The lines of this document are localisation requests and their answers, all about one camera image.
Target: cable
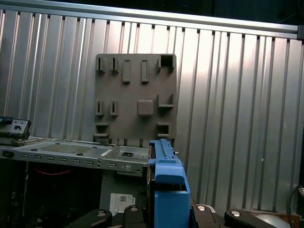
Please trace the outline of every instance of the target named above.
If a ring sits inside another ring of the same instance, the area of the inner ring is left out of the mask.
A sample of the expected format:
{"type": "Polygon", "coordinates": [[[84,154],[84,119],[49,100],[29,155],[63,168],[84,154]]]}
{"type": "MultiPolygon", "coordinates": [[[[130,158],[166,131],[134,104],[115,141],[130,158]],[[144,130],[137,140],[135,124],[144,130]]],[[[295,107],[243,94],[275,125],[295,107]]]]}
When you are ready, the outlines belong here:
{"type": "Polygon", "coordinates": [[[294,187],[294,189],[291,191],[291,193],[289,194],[289,196],[287,197],[287,201],[286,201],[286,212],[287,212],[287,218],[288,218],[288,222],[291,228],[295,228],[294,226],[294,222],[291,218],[291,200],[293,195],[298,191],[298,189],[301,187],[300,184],[298,184],[297,186],[294,187]]]}
{"type": "Polygon", "coordinates": [[[64,172],[56,172],[56,173],[48,173],[48,172],[43,172],[43,171],[40,171],[36,168],[34,168],[34,170],[37,172],[37,173],[40,173],[42,175],[47,175],[47,176],[59,176],[59,175],[63,175],[63,174],[68,174],[69,172],[71,172],[72,170],[67,170],[67,171],[64,171],[64,172]]]}
{"type": "Polygon", "coordinates": [[[298,15],[298,13],[294,13],[294,14],[290,15],[289,17],[285,18],[284,20],[279,21],[277,24],[281,24],[281,23],[283,23],[284,21],[287,21],[288,19],[293,18],[293,17],[296,16],[296,15],[298,15]]]}

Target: circular metal part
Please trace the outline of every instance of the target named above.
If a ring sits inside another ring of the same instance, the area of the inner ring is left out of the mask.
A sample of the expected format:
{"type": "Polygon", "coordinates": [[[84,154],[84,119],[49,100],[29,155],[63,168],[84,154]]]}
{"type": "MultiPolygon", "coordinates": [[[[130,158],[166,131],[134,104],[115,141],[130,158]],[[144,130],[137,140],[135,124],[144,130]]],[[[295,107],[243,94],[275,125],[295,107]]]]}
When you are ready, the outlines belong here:
{"type": "Polygon", "coordinates": [[[232,211],[231,214],[235,217],[240,217],[241,216],[241,214],[237,211],[232,211]]]}
{"type": "Polygon", "coordinates": [[[138,211],[138,208],[137,207],[133,207],[130,209],[131,211],[138,211]]]}
{"type": "Polygon", "coordinates": [[[197,209],[199,209],[200,211],[206,210],[206,208],[204,206],[198,206],[197,209]]]}
{"type": "Polygon", "coordinates": [[[105,216],[105,212],[104,211],[100,211],[100,212],[98,212],[97,216],[98,217],[103,217],[103,216],[105,216]]]}

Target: dark background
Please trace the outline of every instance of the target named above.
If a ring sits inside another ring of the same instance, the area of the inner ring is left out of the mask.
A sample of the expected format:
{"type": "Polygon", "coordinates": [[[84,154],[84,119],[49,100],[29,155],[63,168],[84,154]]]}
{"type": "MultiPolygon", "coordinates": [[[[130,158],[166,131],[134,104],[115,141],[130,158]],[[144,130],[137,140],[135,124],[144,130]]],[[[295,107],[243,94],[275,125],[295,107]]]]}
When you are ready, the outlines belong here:
{"type": "Polygon", "coordinates": [[[304,25],[304,0],[54,0],[100,6],[304,25]]]}

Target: gray plastic board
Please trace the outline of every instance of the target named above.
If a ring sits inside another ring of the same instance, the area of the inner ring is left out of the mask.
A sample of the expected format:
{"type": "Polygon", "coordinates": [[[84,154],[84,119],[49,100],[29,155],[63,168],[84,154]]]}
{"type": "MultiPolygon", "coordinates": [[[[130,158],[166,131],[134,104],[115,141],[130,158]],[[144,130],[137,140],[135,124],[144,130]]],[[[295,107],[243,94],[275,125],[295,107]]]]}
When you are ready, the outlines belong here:
{"type": "Polygon", "coordinates": [[[176,56],[97,55],[95,105],[95,137],[174,139],[176,56]]]}

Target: metal frame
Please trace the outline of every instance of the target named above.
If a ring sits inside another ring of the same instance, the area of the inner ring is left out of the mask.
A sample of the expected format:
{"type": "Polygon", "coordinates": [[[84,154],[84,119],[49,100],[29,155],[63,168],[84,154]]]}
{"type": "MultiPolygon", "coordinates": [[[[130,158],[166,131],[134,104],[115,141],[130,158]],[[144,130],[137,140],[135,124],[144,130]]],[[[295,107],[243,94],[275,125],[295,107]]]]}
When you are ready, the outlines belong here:
{"type": "Polygon", "coordinates": [[[184,28],[246,33],[252,35],[297,38],[298,27],[255,21],[220,19],[213,17],[91,6],[41,0],[0,0],[0,9],[70,17],[126,21],[184,28]]]}

